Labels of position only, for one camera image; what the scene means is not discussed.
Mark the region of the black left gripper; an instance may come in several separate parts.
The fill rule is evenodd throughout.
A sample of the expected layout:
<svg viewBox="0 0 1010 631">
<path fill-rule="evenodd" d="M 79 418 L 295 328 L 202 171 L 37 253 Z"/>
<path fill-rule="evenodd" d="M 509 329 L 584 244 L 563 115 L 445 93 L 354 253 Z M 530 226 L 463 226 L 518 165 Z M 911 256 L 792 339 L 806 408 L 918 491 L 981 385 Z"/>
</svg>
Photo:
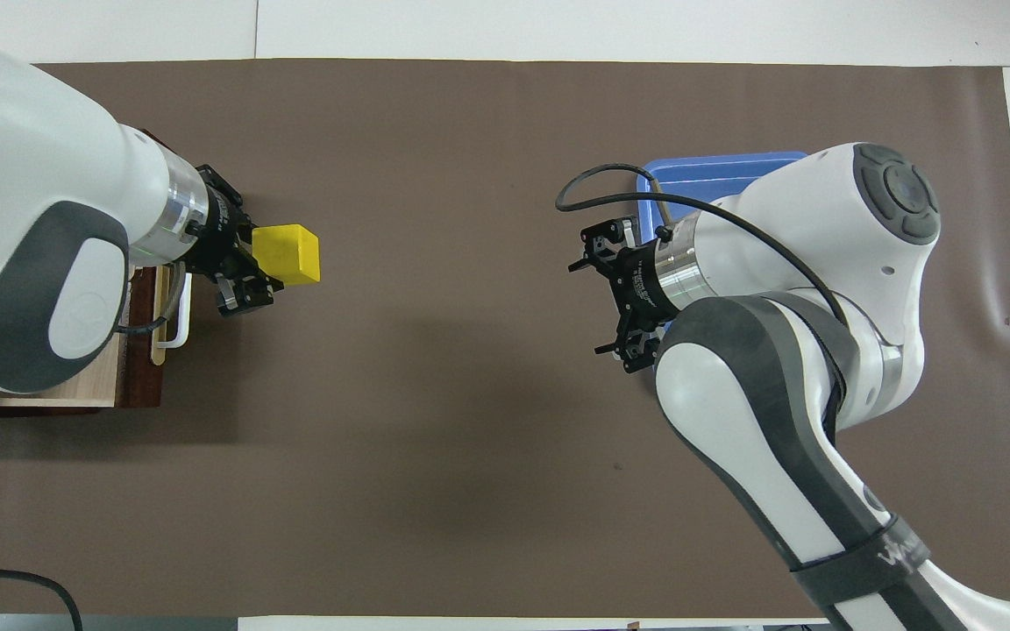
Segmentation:
<svg viewBox="0 0 1010 631">
<path fill-rule="evenodd" d="M 242 246 L 241 231 L 252 231 L 242 195 L 213 167 L 199 166 L 210 193 L 204 218 L 186 223 L 184 235 L 193 244 L 184 254 L 186 271 L 212 276 L 217 284 L 217 311 L 224 318 L 244 315 L 274 303 L 285 283 L 270 276 Z"/>
</svg>

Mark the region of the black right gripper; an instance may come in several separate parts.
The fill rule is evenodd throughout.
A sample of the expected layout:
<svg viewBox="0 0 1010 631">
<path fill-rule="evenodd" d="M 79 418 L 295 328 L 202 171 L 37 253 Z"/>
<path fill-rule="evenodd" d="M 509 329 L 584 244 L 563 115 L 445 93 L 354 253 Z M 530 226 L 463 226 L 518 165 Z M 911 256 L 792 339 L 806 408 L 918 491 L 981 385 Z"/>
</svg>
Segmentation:
<svg viewBox="0 0 1010 631">
<path fill-rule="evenodd" d="M 636 218 L 601 221 L 579 232 L 580 259 L 566 271 L 593 268 L 610 280 L 615 303 L 624 319 L 615 324 L 615 338 L 594 347 L 594 355 L 609 355 L 625 374 L 653 369 L 666 329 L 679 312 L 661 287 L 656 239 L 640 245 Z"/>
</svg>

